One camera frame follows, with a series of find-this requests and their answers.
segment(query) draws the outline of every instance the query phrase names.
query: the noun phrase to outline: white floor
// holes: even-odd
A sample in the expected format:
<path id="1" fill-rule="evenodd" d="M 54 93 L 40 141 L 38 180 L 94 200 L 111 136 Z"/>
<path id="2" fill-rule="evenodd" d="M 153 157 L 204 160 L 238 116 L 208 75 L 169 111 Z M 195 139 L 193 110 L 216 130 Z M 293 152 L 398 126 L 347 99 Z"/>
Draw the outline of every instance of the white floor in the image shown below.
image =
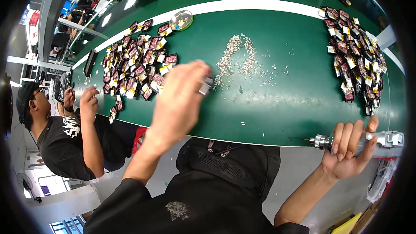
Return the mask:
<path id="1" fill-rule="evenodd" d="M 166 153 L 159 161 L 153 177 L 148 181 L 147 188 L 155 197 L 163 194 L 167 184 L 178 173 L 176 157 L 179 149 L 189 137 L 182 139 L 174 148 Z M 280 171 L 270 190 L 267 200 L 263 203 L 263 212 L 273 222 L 274 215 L 287 197 L 309 176 L 322 159 L 322 151 L 314 148 L 281 148 Z M 120 184 L 124 170 L 131 158 L 126 159 L 125 165 L 115 171 L 105 174 L 99 179 L 84 182 L 92 183 L 98 190 L 101 202 L 105 200 Z M 327 233 L 330 226 L 347 218 L 351 214 L 364 212 L 369 202 L 365 199 L 367 187 L 373 182 L 378 161 L 373 159 L 364 171 L 350 179 L 340 180 L 315 206 L 302 222 L 310 228 L 310 233 Z"/>

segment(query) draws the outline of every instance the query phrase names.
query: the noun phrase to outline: pile of small parts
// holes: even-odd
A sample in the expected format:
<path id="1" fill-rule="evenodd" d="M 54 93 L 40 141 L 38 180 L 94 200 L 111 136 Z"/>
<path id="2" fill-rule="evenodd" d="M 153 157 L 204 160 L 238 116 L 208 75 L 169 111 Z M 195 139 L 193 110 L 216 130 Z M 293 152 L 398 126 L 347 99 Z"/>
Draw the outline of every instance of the pile of small parts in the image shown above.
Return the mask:
<path id="1" fill-rule="evenodd" d="M 163 92 L 164 77 L 178 63 L 178 55 L 168 54 L 166 39 L 172 29 L 168 23 L 158 28 L 158 35 L 152 37 L 146 32 L 153 20 L 142 23 L 135 21 L 130 26 L 131 33 L 122 41 L 107 49 L 104 57 L 104 94 L 116 96 L 116 105 L 110 110 L 110 124 L 123 110 L 122 96 L 133 99 L 139 93 L 144 100 L 153 94 Z M 140 31 L 136 40 L 133 33 Z"/>
<path id="2" fill-rule="evenodd" d="M 387 72 L 377 39 L 341 9 L 322 6 L 319 15 L 331 35 L 328 53 L 335 55 L 333 66 L 341 79 L 344 100 L 352 102 L 354 93 L 363 96 L 365 115 L 371 116 L 373 108 L 380 106 L 382 74 Z"/>

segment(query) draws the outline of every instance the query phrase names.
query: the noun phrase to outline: metal pole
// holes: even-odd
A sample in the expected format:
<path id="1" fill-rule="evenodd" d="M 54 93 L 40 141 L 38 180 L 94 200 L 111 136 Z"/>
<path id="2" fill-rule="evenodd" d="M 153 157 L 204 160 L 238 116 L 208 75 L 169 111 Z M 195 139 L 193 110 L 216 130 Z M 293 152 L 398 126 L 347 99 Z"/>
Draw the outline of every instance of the metal pole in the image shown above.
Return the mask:
<path id="1" fill-rule="evenodd" d="M 47 62 L 56 23 L 66 0 L 42 0 L 39 17 L 39 60 Z"/>
<path id="2" fill-rule="evenodd" d="M 9 63 L 21 63 L 21 64 L 27 64 L 27 65 L 32 65 L 32 66 L 45 67 L 45 68 L 54 69 L 54 70 L 70 71 L 70 67 L 68 66 L 57 65 L 53 63 L 30 60 L 30 59 L 14 57 L 14 56 L 7 56 L 7 61 Z"/>
<path id="3" fill-rule="evenodd" d="M 69 21 L 69 20 L 64 19 L 64 18 L 58 18 L 58 23 L 63 23 L 66 26 L 69 26 L 71 28 L 75 28 L 77 30 L 84 31 L 87 34 L 92 34 L 94 36 L 99 36 L 101 38 L 104 38 L 105 40 L 108 40 L 109 39 L 109 37 L 105 36 L 104 34 L 101 34 L 101 33 L 97 32 L 97 31 L 94 31 L 92 29 L 89 29 L 89 28 L 87 28 L 85 26 L 79 25 L 77 23 L 74 23 L 74 22 Z"/>

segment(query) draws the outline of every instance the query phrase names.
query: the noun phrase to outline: black cap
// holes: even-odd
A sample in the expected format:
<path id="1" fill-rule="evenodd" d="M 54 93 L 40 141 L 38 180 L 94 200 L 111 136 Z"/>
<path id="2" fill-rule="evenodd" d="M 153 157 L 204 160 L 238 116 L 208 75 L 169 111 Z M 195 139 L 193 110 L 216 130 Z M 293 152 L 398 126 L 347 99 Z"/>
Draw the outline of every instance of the black cap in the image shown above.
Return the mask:
<path id="1" fill-rule="evenodd" d="M 33 99 L 33 92 L 39 89 L 40 82 L 27 82 L 18 90 L 16 98 L 16 109 L 18 110 L 19 122 L 24 124 L 24 116 L 29 107 L 29 101 Z"/>

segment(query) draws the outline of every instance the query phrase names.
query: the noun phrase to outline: green workbench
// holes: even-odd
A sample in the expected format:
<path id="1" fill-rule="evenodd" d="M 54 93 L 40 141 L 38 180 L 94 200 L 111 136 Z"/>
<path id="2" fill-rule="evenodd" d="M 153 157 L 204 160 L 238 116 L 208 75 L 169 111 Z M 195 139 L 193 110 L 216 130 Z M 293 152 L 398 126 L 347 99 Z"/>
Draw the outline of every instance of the green workbench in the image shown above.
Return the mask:
<path id="1" fill-rule="evenodd" d="M 112 30 L 112 33 L 107 31 L 110 33 L 107 35 L 112 36 L 128 28 L 134 20 L 145 20 L 182 7 L 172 6 L 166 1 L 157 1 L 152 11 L 141 8 L 134 15 L 126 16 L 109 27 L 107 30 Z M 192 0 L 190 4 L 200 1 L 211 0 Z M 328 1 L 328 5 L 339 8 L 337 0 Z M 346 11 L 353 13 L 361 23 L 368 22 L 352 8 Z M 157 27 L 153 27 L 149 34 L 155 36 Z M 305 146 L 305 142 L 299 138 L 330 133 L 336 122 L 368 120 L 362 115 L 364 104 L 361 97 L 356 97 L 353 103 L 342 101 L 340 81 L 332 68 L 333 56 L 326 53 L 329 35 L 320 19 L 269 10 L 204 13 L 195 15 L 193 24 L 187 30 L 169 36 L 166 47 L 169 53 L 177 52 L 180 63 L 205 60 L 213 68 L 215 76 L 218 74 L 216 63 L 222 57 L 228 40 L 241 33 L 251 39 L 257 51 L 256 60 L 264 64 L 263 70 L 268 72 L 263 78 L 253 76 L 253 80 L 237 74 L 232 76 L 233 80 L 223 78 L 223 81 L 230 81 L 226 84 L 231 88 L 221 91 L 217 87 L 216 92 L 212 91 L 205 98 L 200 120 L 190 135 L 240 143 Z M 73 71 L 72 79 L 75 82 L 75 103 L 78 104 L 86 87 L 96 85 L 100 91 L 97 112 L 109 116 L 110 108 L 115 105 L 115 97 L 104 95 L 102 91 L 103 67 L 100 62 L 106 54 L 105 49 L 98 53 L 87 85 L 84 83 L 84 64 Z M 242 64 L 244 54 L 247 51 L 242 48 L 232 59 L 237 62 L 241 60 L 239 63 Z M 379 130 L 403 131 L 406 117 L 404 75 L 393 61 L 384 56 L 388 74 L 383 75 L 382 100 L 380 108 L 374 113 L 379 116 Z M 284 74 L 282 70 L 288 70 L 289 74 Z M 273 86 L 263 85 L 263 81 L 270 77 L 273 78 Z M 120 112 L 118 119 L 147 127 L 151 123 L 154 104 L 155 98 L 152 101 L 144 101 L 141 96 L 125 99 L 125 110 Z"/>

